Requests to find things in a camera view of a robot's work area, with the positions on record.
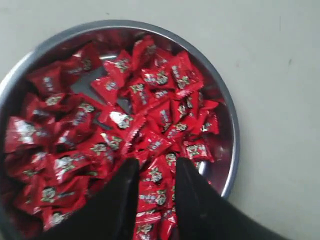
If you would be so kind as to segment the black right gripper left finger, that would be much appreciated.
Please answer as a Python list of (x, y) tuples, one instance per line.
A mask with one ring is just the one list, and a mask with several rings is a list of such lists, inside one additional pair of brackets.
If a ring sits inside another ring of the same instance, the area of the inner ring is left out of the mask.
[(62, 223), (42, 234), (44, 240), (131, 240), (138, 206), (139, 163), (127, 159), (103, 190)]

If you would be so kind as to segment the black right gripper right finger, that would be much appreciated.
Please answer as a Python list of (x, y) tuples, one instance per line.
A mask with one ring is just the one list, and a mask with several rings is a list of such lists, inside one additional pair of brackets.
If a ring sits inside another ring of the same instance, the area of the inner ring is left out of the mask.
[(175, 208), (181, 240), (281, 240), (236, 209), (199, 174), (191, 160), (176, 162)]

